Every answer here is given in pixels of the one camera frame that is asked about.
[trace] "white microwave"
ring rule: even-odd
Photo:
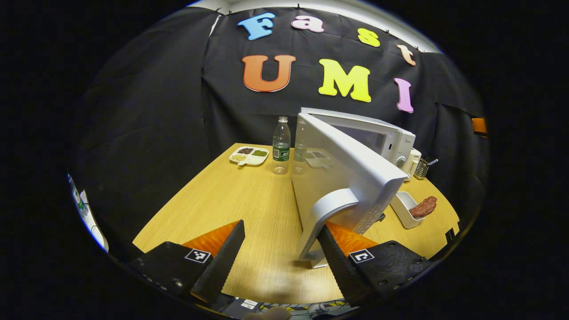
[[[300,112],[311,114],[358,140],[399,169],[406,167],[415,143],[415,135],[411,132],[385,121],[356,114],[314,108],[301,108]]]

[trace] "hand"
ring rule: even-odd
[[[292,314],[283,307],[272,307],[265,313],[248,313],[242,320],[288,320]]]

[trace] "white wall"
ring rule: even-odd
[[[317,9],[337,13],[345,17],[371,24],[372,26],[389,30],[389,33],[409,43],[424,52],[440,52],[436,45],[427,37],[415,31],[411,26],[403,23],[398,18],[375,6],[358,0],[326,0],[326,1],[286,1],[286,0],[200,0],[189,6],[204,7],[223,14],[250,10],[263,7],[296,7],[300,3],[302,8]]]

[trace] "table surface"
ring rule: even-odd
[[[185,185],[146,224],[133,244],[148,252],[164,241],[185,243],[236,220],[245,222],[245,240],[222,292],[268,303],[315,303],[341,299],[342,293],[328,266],[312,269],[309,262],[295,261],[302,226],[288,174],[271,171],[273,160],[259,166],[237,166],[229,156],[236,143]],[[458,233],[459,218],[447,199],[428,179],[403,183],[421,202],[435,196],[437,207],[420,225],[405,229],[388,206],[386,217],[364,233],[384,243],[395,240],[417,254],[430,258],[447,243],[445,233]]]

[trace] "foam letter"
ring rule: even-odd
[[[364,29],[364,28],[359,28],[357,30],[357,33],[359,33],[360,35],[357,36],[358,39],[360,41],[362,41],[365,44],[369,44],[372,47],[379,47],[380,46],[380,41],[377,40],[377,38],[379,38],[377,36],[377,34],[373,31],[369,31],[368,29]]]
[[[404,46],[403,44],[398,44],[397,47],[401,49],[401,54],[403,55],[403,59],[405,59],[405,61],[407,61],[407,63],[409,63],[410,65],[415,66],[416,65],[415,61],[411,60],[411,56],[413,55],[413,53],[409,51],[409,49],[407,49],[407,47]]]
[[[320,64],[324,66],[324,83],[318,88],[318,92],[323,95],[335,96],[338,91],[334,88],[334,81],[340,90],[342,96],[346,96],[352,86],[354,90],[350,97],[354,100],[370,102],[372,97],[368,94],[368,75],[369,70],[354,65],[348,75],[342,69],[342,66],[331,59],[320,59]]]
[[[268,59],[269,57],[262,55],[246,56],[242,59],[245,63],[243,83],[247,88],[253,91],[272,92],[286,87],[290,80],[290,67],[292,62],[296,60],[296,57],[288,55],[275,56],[275,60],[279,62],[277,78],[273,81],[264,81],[261,78],[261,72],[263,71],[263,62]]]
[[[267,30],[263,27],[271,28],[273,27],[273,21],[267,18],[274,18],[275,15],[272,13],[263,13],[255,17],[245,19],[238,23],[238,26],[244,26],[249,32],[249,40],[255,40],[262,36],[270,35],[273,33],[272,30]]]
[[[408,81],[399,78],[393,78],[399,87],[399,103],[397,104],[397,109],[409,113],[413,113],[413,107],[411,106],[411,96],[409,94],[409,88],[411,84]]]
[[[324,32],[322,20],[309,15],[298,15],[291,25],[298,29],[309,29],[312,32]]]

